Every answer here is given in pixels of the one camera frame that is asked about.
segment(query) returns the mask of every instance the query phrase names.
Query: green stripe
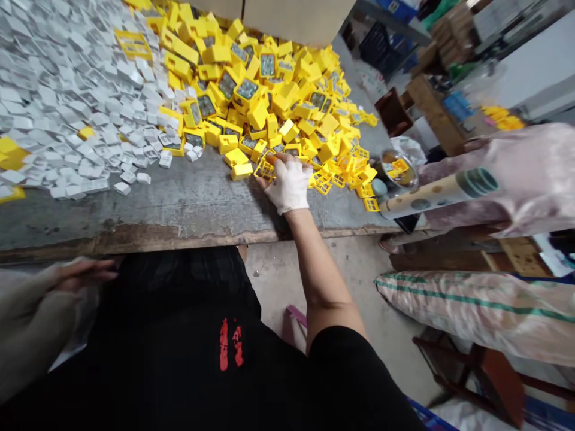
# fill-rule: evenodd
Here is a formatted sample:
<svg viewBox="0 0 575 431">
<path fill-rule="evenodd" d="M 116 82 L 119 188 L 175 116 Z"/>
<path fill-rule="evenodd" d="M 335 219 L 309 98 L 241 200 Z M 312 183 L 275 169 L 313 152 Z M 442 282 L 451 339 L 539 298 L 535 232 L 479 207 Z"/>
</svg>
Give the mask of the green stripe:
<svg viewBox="0 0 575 431">
<path fill-rule="evenodd" d="M 468 296 L 448 295 L 447 293 L 434 292 L 431 290 L 413 289 L 411 287 L 395 286 L 393 284 L 383 283 L 379 280 L 374 280 L 374 281 L 378 286 L 388 287 L 389 289 L 399 290 L 401 292 L 409 292 L 409 293 L 414 293 L 416 295 L 432 296 L 434 298 L 449 299 L 451 301 L 459 301 L 459 302 L 470 303 L 473 305 L 484 306 L 484 307 L 488 307 L 488 308 L 496 308 L 496 309 L 501 309 L 503 311 L 508 311 L 508 312 L 512 312 L 515 314 L 519 314 L 519 315 L 532 314 L 532 315 L 537 315 L 540 317 L 549 317 L 552 319 L 561 320 L 561 321 L 564 321 L 567 323 L 575 323 L 575 317 L 570 317 L 570 316 L 567 316 L 565 314 L 561 314 L 561 313 L 557 313 L 555 311 L 549 311 L 549 310 L 545 310 L 545 309 L 541 309 L 541 308 L 513 307 L 510 305 L 505 305 L 505 304 L 501 304 L 498 302 L 490 302 L 490 301 L 484 301 L 482 299 L 477 299 L 477 298 L 469 298 Z"/>
<path fill-rule="evenodd" d="M 427 280 L 423 277 L 414 277 L 412 275 L 386 274 L 385 277 L 393 278 L 394 280 L 411 281 L 413 283 L 427 283 Z"/>
</svg>

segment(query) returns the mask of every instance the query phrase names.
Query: black shirt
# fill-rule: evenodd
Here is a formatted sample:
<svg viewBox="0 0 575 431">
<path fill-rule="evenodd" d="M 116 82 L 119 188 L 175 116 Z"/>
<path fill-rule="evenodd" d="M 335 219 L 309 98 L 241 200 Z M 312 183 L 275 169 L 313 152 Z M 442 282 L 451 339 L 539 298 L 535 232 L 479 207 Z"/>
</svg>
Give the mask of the black shirt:
<svg viewBox="0 0 575 431">
<path fill-rule="evenodd" d="M 425 429 L 371 345 L 340 326 L 309 358 L 241 308 L 188 308 L 90 342 L 0 408 L 3 429 Z"/>
</svg>

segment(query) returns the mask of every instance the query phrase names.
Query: white glove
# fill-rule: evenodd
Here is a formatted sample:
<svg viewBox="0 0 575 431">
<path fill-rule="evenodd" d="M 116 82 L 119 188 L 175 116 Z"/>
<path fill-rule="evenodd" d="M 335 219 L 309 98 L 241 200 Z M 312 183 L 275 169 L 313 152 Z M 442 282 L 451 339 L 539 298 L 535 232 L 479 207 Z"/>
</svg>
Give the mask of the white glove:
<svg viewBox="0 0 575 431">
<path fill-rule="evenodd" d="M 313 174 L 313 168 L 308 163 L 302 164 L 291 154 L 274 154 L 274 173 L 276 179 L 267 183 L 258 177 L 259 184 L 277 207 L 277 213 L 282 215 L 288 211 L 309 208 L 307 203 L 307 186 Z"/>
</svg>

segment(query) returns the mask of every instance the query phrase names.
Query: metal bowl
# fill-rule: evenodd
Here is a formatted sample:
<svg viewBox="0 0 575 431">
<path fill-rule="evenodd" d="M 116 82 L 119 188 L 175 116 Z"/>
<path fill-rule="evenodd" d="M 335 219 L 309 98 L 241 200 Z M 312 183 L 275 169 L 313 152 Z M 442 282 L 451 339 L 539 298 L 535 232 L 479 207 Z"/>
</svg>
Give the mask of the metal bowl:
<svg viewBox="0 0 575 431">
<path fill-rule="evenodd" d="M 409 169 L 401 174 L 399 181 L 396 181 L 397 178 L 396 180 L 391 179 L 383 166 L 384 163 L 391 164 L 397 160 L 403 160 L 407 166 L 409 166 Z M 381 179 L 388 187 L 390 195 L 401 195 L 419 187 L 417 170 L 415 170 L 410 161 L 398 151 L 384 150 L 380 159 L 375 162 L 373 167 L 377 170 L 377 178 Z"/>
</svg>

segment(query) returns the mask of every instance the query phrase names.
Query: concrete floor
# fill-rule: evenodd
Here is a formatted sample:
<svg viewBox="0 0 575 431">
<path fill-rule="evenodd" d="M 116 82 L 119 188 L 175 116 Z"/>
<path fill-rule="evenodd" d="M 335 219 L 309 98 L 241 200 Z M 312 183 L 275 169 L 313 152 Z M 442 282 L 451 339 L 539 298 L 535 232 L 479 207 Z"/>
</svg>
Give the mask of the concrete floor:
<svg viewBox="0 0 575 431">
<path fill-rule="evenodd" d="M 400 389 L 425 406 L 441 390 L 411 342 L 424 325 L 393 309 L 376 290 L 375 277 L 392 271 L 388 254 L 377 245 L 378 239 L 351 236 L 325 241 L 359 307 L 375 351 Z M 295 243 L 251 245 L 246 269 L 262 305 L 262 321 L 280 334 L 286 306 L 295 305 L 305 312 Z"/>
</svg>

